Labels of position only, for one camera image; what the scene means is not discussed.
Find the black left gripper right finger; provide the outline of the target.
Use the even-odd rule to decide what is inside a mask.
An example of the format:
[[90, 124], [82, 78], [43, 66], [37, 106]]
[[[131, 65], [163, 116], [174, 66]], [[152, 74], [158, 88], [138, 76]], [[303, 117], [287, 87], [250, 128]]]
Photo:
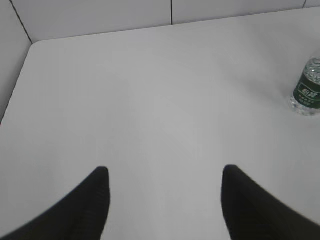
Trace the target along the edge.
[[238, 166], [226, 165], [221, 208], [233, 240], [318, 240], [320, 226], [264, 190]]

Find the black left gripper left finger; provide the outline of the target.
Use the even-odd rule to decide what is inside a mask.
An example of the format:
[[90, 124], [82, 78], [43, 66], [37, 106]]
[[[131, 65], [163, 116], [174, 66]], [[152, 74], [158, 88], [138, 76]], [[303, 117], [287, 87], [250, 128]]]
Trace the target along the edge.
[[97, 167], [75, 189], [4, 240], [100, 240], [110, 210], [110, 173]]

